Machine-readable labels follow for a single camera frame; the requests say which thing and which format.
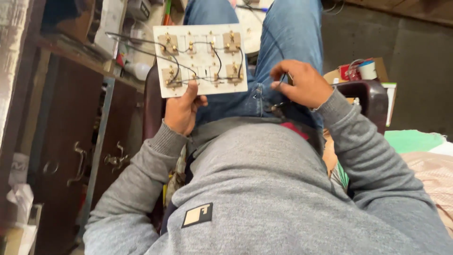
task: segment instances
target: screwdriver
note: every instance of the screwdriver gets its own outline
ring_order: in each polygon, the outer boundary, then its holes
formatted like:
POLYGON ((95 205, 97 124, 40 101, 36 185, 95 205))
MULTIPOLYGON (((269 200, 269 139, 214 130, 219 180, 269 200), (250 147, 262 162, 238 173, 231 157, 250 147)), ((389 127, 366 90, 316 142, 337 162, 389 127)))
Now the screwdriver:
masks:
POLYGON ((262 12, 267 12, 268 8, 256 8, 256 7, 249 7, 249 6, 245 6, 245 5, 236 5, 237 8, 241 8, 241 9, 248 9, 248 10, 259 10, 259 11, 262 11, 262 12))

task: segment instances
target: man's left hand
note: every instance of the man's left hand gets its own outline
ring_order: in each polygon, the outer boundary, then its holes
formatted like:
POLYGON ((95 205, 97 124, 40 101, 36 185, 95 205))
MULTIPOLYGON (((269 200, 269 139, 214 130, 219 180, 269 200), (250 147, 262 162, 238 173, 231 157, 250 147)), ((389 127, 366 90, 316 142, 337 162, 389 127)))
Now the man's left hand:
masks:
POLYGON ((197 96, 197 93, 197 81, 191 80, 184 95, 167 99, 164 122, 171 130, 184 136, 192 132, 198 108, 207 106, 206 96, 197 96))

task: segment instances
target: sweatshirt logo patch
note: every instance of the sweatshirt logo patch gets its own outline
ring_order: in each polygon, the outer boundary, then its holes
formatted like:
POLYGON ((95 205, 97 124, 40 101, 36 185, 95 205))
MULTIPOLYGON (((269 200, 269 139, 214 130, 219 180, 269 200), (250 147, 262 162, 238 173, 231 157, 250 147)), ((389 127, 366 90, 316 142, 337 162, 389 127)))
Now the sweatshirt logo patch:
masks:
POLYGON ((212 219, 212 203, 205 204, 186 212, 184 217, 183 226, 181 228, 189 227, 198 223, 211 221, 212 219))

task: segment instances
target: cabinet door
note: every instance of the cabinet door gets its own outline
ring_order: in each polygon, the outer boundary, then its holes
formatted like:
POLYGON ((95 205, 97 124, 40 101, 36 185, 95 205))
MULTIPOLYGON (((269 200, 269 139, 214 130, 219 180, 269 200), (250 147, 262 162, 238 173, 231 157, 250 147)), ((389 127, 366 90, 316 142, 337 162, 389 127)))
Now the cabinet door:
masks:
POLYGON ((85 66, 51 56, 32 148, 39 155, 35 201, 43 203, 38 255, 64 254, 74 245, 82 198, 76 177, 92 147, 102 81, 103 75, 85 66))
POLYGON ((136 89, 123 82, 115 81, 96 173, 91 209, 94 209, 102 194, 118 178, 133 156, 125 150, 125 147, 130 120, 135 107, 137 107, 136 89), (121 157, 127 157, 127 159, 121 163, 121 157))

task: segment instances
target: red package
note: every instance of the red package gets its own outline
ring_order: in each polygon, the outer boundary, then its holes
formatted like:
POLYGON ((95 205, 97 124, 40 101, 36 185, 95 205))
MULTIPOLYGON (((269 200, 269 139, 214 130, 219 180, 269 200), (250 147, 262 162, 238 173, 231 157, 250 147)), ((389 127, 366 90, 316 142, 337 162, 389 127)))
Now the red package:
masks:
MULTIPOLYGON (((373 58, 365 59, 365 60, 362 60, 362 61, 356 61, 352 65, 351 70, 350 70, 351 73, 349 74, 349 76, 351 76, 351 81, 358 81, 358 80, 362 79, 361 76, 360 76, 359 71, 357 70, 357 67, 361 63, 363 63, 363 62, 365 62, 367 60, 373 60, 373 58)), ((341 75, 341 79, 343 79, 345 81, 349 80, 349 76, 347 74, 347 71, 348 71, 350 65, 351 64, 344 64, 344 65, 341 65, 341 66, 338 67, 340 75, 341 75)))

